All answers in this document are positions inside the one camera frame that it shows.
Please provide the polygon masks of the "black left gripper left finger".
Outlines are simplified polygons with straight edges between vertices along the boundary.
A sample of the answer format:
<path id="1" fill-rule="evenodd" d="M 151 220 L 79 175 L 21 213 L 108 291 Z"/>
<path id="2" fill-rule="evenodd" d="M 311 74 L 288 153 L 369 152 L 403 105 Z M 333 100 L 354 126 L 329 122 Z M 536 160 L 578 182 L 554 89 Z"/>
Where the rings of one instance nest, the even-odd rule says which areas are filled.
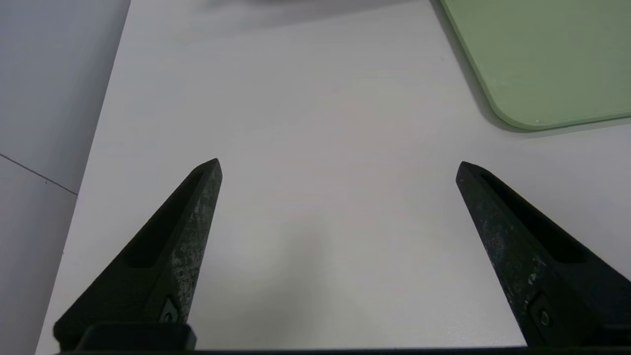
<path id="1" fill-rule="evenodd" d="M 194 349 L 187 324 L 222 182 L 218 159 L 181 182 L 56 321 L 60 349 Z"/>

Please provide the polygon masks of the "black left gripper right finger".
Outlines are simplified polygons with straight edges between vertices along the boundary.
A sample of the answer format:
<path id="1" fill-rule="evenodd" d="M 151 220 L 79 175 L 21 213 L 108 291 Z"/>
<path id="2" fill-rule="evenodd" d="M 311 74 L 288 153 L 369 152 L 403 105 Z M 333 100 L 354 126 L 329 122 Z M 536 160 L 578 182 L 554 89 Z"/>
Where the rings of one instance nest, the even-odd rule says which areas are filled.
<path id="1" fill-rule="evenodd" d="M 629 279 L 491 172 L 456 184 L 529 346 L 630 346 Z"/>

